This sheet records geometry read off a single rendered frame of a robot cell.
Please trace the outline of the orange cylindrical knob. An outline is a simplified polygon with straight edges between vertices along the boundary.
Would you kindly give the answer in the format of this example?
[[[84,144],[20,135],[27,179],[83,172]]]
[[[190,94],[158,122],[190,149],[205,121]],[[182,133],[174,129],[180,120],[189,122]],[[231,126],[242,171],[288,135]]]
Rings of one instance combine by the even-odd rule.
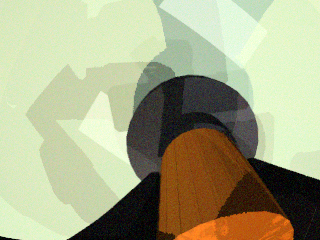
[[[236,144],[195,128],[161,156],[156,240],[293,240],[293,227]]]

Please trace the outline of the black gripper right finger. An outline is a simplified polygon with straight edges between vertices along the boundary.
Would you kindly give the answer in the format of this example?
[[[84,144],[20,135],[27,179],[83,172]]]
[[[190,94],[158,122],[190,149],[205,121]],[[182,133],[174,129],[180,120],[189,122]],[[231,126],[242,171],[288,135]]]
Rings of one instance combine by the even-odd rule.
[[[320,240],[320,180],[255,157],[247,161],[291,221],[293,240]]]

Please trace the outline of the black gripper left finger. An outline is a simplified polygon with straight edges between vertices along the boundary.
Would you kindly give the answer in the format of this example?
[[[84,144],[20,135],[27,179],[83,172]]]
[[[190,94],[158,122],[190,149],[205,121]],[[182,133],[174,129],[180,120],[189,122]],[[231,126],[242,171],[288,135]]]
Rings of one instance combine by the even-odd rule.
[[[151,172],[105,215],[67,240],[156,240],[160,172]]]

